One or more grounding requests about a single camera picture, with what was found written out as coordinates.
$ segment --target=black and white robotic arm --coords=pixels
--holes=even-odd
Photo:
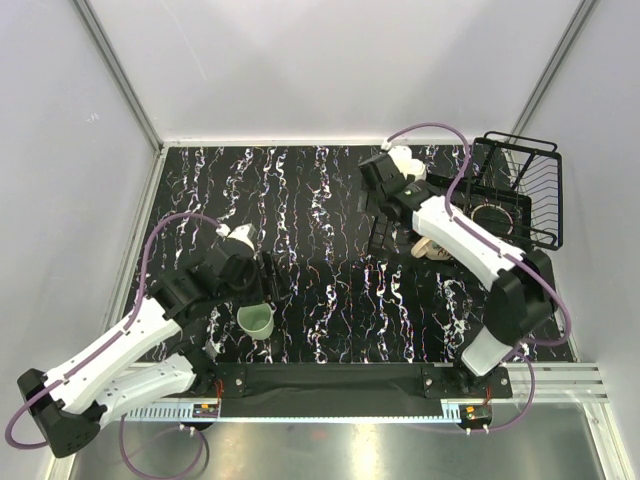
[[[250,306],[286,297],[273,258],[256,252],[255,236],[251,225],[236,228],[203,258],[154,282],[130,327],[126,325],[131,312],[70,360],[47,372],[28,370],[19,378],[25,400],[62,382],[31,408],[56,457],[79,451],[102,428],[135,408],[186,391],[202,395],[213,387],[215,365],[202,346],[134,373],[122,373],[217,305],[233,301],[236,307]],[[118,334],[118,340],[105,348]],[[74,366],[96,354],[81,371],[69,375]]]
[[[458,351],[458,368],[452,369],[464,391],[557,309],[542,286],[507,257],[522,261],[555,288],[551,260],[540,250],[525,253],[504,242],[452,205],[454,221],[445,195],[429,184],[424,164],[411,158],[408,147],[390,148],[361,162],[360,170],[366,190],[384,215],[446,249],[489,292],[484,326]]]

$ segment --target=shiny floor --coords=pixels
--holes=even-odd
[[[496,406],[499,424],[516,413]],[[127,424],[127,450],[166,424]],[[447,433],[424,429],[447,429]],[[206,432],[209,459],[186,478],[275,479],[604,479],[579,405],[534,405],[522,423],[501,433],[466,437],[457,427],[418,425],[232,424]],[[120,461],[118,426],[110,425],[76,458],[73,480],[138,478]],[[148,475],[178,474],[195,440],[174,432],[133,459]]]

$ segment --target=marbled surface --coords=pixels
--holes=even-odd
[[[456,146],[413,147],[428,170],[452,177],[462,162]],[[222,342],[227,362],[414,362],[450,359],[482,321],[487,293],[469,276],[448,277],[366,255],[372,218],[357,212],[358,162],[377,147],[171,148],[147,234],[176,212],[200,212],[231,228],[252,222],[258,245],[283,267],[293,296],[275,312],[276,330],[252,342],[231,305],[191,325],[147,355],[160,360],[176,341]],[[393,241],[400,236],[393,236]],[[199,222],[170,225],[156,242],[151,279],[216,241]],[[129,305],[133,300],[132,285]],[[539,338],[559,335],[546,322]],[[570,360],[566,346],[529,351],[537,360]]]

